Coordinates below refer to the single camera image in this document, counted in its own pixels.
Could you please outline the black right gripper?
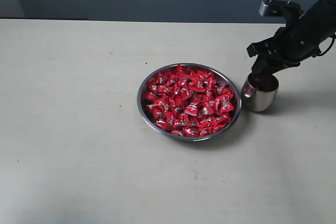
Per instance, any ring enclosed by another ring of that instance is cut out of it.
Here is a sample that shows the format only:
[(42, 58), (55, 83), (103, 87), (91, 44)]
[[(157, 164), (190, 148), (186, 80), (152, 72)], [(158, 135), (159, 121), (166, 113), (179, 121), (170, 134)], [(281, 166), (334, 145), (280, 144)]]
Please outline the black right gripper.
[(269, 76), (300, 66), (323, 41), (335, 34), (335, 1), (318, 1), (274, 39), (251, 43), (249, 57), (257, 56), (252, 76)]

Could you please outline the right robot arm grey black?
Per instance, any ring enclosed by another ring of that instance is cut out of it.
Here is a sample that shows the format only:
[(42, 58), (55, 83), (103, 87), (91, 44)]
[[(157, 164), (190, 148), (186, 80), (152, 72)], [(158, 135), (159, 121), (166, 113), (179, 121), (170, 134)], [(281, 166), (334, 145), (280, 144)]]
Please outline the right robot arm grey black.
[(266, 0), (259, 13), (267, 17), (283, 17), (286, 21), (275, 34), (247, 47), (256, 57), (252, 74), (269, 75), (300, 66), (310, 57), (323, 56), (319, 46), (328, 38), (335, 39), (335, 0), (318, 0), (307, 11), (293, 1)]

